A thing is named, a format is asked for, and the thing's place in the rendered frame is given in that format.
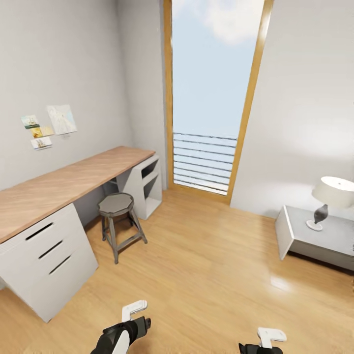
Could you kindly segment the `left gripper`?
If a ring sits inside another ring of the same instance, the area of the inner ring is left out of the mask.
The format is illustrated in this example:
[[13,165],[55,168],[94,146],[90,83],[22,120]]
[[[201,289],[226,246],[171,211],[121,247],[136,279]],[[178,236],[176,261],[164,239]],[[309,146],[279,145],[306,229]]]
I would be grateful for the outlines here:
[[143,316],[132,321],[127,321],[124,325],[128,325],[132,330],[131,345],[136,339],[139,339],[147,334],[147,331],[151,326],[151,319],[145,319]]

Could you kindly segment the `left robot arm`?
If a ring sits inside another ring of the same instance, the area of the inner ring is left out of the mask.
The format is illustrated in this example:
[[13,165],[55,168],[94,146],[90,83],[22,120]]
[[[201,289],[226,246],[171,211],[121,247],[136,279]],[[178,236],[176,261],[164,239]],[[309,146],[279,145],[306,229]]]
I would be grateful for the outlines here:
[[145,300],[140,300],[122,308],[122,323],[105,328],[98,339],[97,345],[90,354],[127,354],[129,345],[136,339],[147,334],[151,319],[140,317],[133,320],[131,315],[141,312],[148,307]]

